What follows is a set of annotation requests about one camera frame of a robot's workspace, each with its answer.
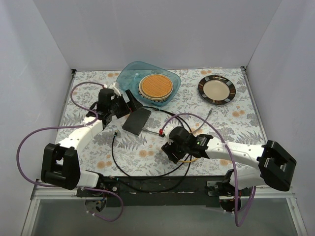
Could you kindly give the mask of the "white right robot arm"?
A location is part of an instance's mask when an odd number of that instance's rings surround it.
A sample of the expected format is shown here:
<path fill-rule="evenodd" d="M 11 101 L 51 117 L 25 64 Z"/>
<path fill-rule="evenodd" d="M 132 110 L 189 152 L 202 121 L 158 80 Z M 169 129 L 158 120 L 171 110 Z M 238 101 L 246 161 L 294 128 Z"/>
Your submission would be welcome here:
<path fill-rule="evenodd" d="M 211 135 L 198 136 L 188 132 L 181 126 L 166 126 L 159 134 L 167 142 L 162 146 L 169 160 L 178 163 L 184 156 L 195 158 L 231 160 L 247 166 L 226 174 L 223 191 L 234 195 L 239 190 L 268 185 L 269 187 L 287 192 L 291 187 L 296 160 L 277 142 L 268 140 L 264 145 L 246 145 L 229 142 L 225 144 Z"/>

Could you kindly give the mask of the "black network switch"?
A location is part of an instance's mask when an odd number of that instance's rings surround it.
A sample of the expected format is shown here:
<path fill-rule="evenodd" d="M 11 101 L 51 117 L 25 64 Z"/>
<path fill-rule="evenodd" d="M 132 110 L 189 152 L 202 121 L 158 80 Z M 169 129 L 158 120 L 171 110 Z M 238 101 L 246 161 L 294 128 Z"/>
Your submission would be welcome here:
<path fill-rule="evenodd" d="M 136 136 L 139 136 L 141 133 L 141 130 L 144 128 L 150 115 L 151 115 L 151 111 L 145 108 L 140 108 L 132 112 L 128 116 L 127 120 L 122 126 L 122 129 Z"/>

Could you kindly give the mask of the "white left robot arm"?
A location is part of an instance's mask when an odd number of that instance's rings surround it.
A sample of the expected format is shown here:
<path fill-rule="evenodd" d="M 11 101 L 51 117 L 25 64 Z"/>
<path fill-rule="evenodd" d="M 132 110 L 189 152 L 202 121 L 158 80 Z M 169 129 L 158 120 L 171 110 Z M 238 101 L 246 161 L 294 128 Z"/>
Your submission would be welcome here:
<path fill-rule="evenodd" d="M 126 91 L 129 101 L 113 88 L 102 88 L 98 101 L 88 109 L 83 124 L 57 144 L 48 144 L 44 149 L 41 180 L 57 187 L 72 190 L 87 187 L 95 197 L 104 193 L 105 185 L 99 181 L 99 174 L 80 168 L 79 155 L 94 137 L 112 121 L 112 117 L 132 114 L 143 105 Z"/>

